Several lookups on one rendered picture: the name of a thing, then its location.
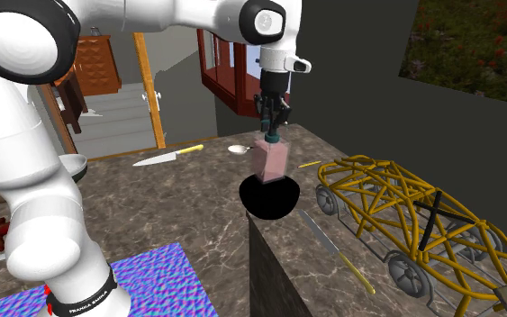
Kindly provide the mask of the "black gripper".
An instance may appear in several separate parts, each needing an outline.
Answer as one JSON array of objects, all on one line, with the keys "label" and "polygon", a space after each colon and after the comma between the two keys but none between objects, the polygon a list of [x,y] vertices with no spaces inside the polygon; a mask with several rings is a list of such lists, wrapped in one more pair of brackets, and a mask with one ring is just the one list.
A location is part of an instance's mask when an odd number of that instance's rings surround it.
[{"label": "black gripper", "polygon": [[285,93],[290,79],[289,72],[272,72],[265,69],[260,74],[260,95],[254,95],[254,102],[260,114],[261,131],[269,133],[272,125],[273,134],[281,124],[287,122],[291,107],[285,101]]}]

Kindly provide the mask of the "pink bottle with teal cap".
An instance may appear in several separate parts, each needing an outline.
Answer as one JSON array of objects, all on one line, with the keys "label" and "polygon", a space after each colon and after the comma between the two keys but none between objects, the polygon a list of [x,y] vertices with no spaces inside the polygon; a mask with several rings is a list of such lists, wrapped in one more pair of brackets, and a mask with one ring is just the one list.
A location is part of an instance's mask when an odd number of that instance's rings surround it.
[{"label": "pink bottle with teal cap", "polygon": [[283,138],[276,143],[267,142],[265,134],[258,132],[253,145],[251,167],[257,179],[266,184],[283,178],[288,164],[289,142]]}]

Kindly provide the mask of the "red glass cabinet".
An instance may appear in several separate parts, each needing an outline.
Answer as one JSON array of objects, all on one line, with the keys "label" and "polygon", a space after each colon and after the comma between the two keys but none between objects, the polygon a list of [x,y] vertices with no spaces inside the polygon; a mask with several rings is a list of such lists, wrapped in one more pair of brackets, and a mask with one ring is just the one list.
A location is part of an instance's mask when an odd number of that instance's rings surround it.
[{"label": "red glass cabinet", "polygon": [[260,47],[227,42],[197,30],[202,83],[233,112],[258,118],[254,95],[259,95]]}]

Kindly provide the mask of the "black bowl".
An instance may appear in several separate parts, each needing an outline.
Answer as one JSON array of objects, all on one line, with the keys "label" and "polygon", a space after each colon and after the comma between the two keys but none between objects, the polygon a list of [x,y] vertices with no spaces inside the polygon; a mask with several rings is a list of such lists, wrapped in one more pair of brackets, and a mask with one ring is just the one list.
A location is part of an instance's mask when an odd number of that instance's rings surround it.
[{"label": "black bowl", "polygon": [[262,184],[256,175],[251,175],[240,184],[239,194],[249,213],[262,220],[278,220],[295,208],[300,186],[288,176]]}]

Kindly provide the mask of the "orange wooden dresser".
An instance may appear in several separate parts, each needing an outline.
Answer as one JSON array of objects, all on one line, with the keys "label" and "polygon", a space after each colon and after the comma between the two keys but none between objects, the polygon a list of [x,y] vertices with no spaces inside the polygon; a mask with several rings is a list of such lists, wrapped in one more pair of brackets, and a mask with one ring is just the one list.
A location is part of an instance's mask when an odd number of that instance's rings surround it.
[{"label": "orange wooden dresser", "polygon": [[84,96],[116,94],[122,87],[110,44],[110,36],[78,39],[75,72]]}]

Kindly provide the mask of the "dark brown wooden furniture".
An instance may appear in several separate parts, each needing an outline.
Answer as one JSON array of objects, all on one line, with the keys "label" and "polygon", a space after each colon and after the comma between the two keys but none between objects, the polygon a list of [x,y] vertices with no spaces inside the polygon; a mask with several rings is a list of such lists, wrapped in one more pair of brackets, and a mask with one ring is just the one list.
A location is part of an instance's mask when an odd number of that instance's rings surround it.
[{"label": "dark brown wooden furniture", "polygon": [[59,93],[64,109],[60,111],[65,124],[70,124],[75,134],[82,132],[78,119],[88,109],[80,85],[74,71],[69,72],[63,79],[54,85]]}]

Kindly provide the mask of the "blue purple patterned robot stand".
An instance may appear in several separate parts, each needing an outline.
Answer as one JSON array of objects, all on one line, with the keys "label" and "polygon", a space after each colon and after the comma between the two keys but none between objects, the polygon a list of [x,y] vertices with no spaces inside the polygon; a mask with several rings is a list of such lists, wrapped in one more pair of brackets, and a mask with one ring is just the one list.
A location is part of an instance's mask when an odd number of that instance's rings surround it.
[{"label": "blue purple patterned robot stand", "polygon": [[[131,296],[128,317],[218,317],[178,243],[112,263]],[[42,285],[0,299],[0,317],[35,317],[45,304]]]}]

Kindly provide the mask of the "grey bowl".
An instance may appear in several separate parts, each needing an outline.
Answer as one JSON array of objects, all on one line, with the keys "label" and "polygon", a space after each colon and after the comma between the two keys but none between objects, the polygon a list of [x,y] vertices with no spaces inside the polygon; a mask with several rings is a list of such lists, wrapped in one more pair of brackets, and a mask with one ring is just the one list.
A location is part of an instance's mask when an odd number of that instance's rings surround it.
[{"label": "grey bowl", "polygon": [[63,154],[59,155],[59,159],[75,183],[85,176],[87,172],[87,158],[84,155]]}]

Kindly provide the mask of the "grey door with orange frame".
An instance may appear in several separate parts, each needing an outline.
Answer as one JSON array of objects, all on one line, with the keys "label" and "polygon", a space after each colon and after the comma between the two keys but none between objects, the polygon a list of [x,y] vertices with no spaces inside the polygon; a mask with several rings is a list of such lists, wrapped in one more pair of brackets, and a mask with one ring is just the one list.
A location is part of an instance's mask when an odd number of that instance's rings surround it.
[{"label": "grey door with orange frame", "polygon": [[132,35],[158,148],[217,136],[215,102],[202,83],[196,32]]}]

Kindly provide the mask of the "yellow wireframe toy car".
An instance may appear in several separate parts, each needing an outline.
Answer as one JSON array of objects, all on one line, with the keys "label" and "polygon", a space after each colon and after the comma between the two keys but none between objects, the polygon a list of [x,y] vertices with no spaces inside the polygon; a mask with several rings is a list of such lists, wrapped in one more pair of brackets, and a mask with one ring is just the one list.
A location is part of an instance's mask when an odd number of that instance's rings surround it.
[{"label": "yellow wireframe toy car", "polygon": [[507,237],[452,195],[391,160],[356,155],[319,167],[321,210],[336,217],[388,266],[413,298],[442,301],[464,317],[507,311]]}]

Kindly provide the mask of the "wall picture of red flowers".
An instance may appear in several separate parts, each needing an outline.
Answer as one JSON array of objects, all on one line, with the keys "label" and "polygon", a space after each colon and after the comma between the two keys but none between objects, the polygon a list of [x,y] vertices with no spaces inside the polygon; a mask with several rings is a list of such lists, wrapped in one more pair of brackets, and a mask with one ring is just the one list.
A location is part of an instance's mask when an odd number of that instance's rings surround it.
[{"label": "wall picture of red flowers", "polygon": [[399,76],[507,102],[507,0],[420,0]]}]

